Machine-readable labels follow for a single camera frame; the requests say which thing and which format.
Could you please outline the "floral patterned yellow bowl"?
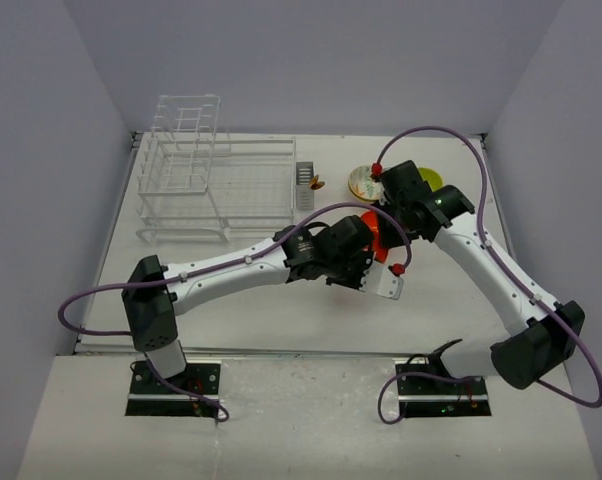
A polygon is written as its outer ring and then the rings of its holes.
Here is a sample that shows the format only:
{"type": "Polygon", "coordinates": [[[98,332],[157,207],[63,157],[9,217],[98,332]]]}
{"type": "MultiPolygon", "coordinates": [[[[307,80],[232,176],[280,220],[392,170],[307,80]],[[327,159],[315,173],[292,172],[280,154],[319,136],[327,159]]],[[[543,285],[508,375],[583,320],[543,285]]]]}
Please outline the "floral patterned yellow bowl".
{"type": "Polygon", "coordinates": [[[379,193],[380,199],[383,195],[381,183],[374,181],[372,178],[372,167],[370,165],[361,165],[353,169],[349,174],[347,185],[350,192],[357,191],[360,194],[367,195],[379,193]]]}

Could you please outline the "blue patterned yellow bowl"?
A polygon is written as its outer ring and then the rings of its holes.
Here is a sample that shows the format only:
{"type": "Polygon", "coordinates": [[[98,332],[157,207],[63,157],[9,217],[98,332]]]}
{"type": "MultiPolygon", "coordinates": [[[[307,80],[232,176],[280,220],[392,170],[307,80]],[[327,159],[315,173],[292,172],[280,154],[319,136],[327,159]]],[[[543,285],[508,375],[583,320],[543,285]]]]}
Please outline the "blue patterned yellow bowl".
{"type": "Polygon", "coordinates": [[[351,191],[350,194],[356,200],[365,202],[365,203],[369,203],[369,204],[372,204],[380,199],[379,193],[374,193],[373,195],[367,195],[367,194],[360,194],[357,191],[351,191]]]}

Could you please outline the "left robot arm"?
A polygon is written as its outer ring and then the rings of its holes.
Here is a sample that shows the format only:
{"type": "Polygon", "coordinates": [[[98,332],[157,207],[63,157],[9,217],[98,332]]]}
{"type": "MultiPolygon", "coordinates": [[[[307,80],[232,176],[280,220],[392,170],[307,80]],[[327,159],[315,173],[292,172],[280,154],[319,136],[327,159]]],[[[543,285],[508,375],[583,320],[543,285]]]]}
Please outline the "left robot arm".
{"type": "Polygon", "coordinates": [[[122,292],[133,346],[149,361],[155,383],[179,392],[189,379],[179,316],[244,290],[298,280],[323,277],[328,285],[357,289],[372,260],[373,240],[372,230],[351,215],[332,226],[288,226],[249,248],[190,265],[145,257],[122,292]]]}

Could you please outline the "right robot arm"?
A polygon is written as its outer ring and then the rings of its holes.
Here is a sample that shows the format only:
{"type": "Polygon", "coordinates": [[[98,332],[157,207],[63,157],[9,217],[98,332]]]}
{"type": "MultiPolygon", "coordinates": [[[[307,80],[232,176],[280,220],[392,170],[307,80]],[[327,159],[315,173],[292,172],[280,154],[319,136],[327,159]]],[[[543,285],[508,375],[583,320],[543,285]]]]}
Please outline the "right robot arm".
{"type": "Polygon", "coordinates": [[[450,256],[496,310],[509,337],[490,347],[490,359],[510,386],[525,389],[572,356],[574,340],[541,305],[576,334],[585,321],[581,306],[559,302],[527,276],[478,228],[474,205],[457,187],[433,191],[411,160],[383,171],[379,181],[384,208],[406,235],[450,256]]]}

